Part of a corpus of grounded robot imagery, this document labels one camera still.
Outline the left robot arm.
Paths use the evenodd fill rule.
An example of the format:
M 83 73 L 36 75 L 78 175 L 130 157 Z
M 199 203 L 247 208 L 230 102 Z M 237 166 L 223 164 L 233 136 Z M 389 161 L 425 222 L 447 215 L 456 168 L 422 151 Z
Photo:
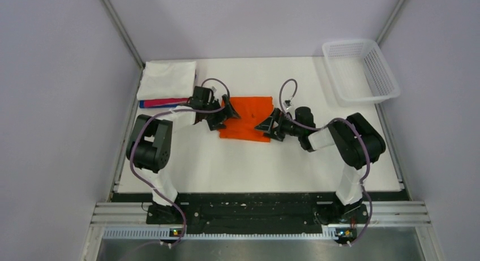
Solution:
M 132 174 L 152 192 L 149 223 L 186 223 L 185 213 L 175 203 L 178 190 L 165 170 L 171 157 L 173 133 L 203 121 L 211 131 L 224 129 L 225 121 L 232 118 L 240 115 L 230 102 L 229 91 L 217 99 L 213 88 L 199 86 L 184 104 L 153 116 L 136 117 L 126 158 Z

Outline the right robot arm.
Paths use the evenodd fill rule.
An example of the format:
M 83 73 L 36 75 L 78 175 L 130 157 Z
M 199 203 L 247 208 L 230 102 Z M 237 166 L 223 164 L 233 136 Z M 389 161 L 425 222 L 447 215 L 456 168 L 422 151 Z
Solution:
M 276 108 L 255 130 L 280 142 L 287 135 L 296 137 L 307 152 L 337 148 L 344 162 L 341 181 L 332 203 L 314 210 L 316 220 L 325 225 L 346 223 L 362 208 L 370 167 L 386 150 L 384 139 L 360 113 L 335 118 L 319 130 L 310 108 L 299 107 L 293 115 Z

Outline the orange t-shirt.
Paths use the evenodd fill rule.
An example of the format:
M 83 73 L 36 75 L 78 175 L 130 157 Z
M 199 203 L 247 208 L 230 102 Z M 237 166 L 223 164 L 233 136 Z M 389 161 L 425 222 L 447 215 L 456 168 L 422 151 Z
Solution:
M 269 143 L 270 138 L 255 129 L 273 112 L 273 98 L 268 96 L 231 97 L 230 103 L 240 118 L 229 118 L 219 130 L 221 139 Z

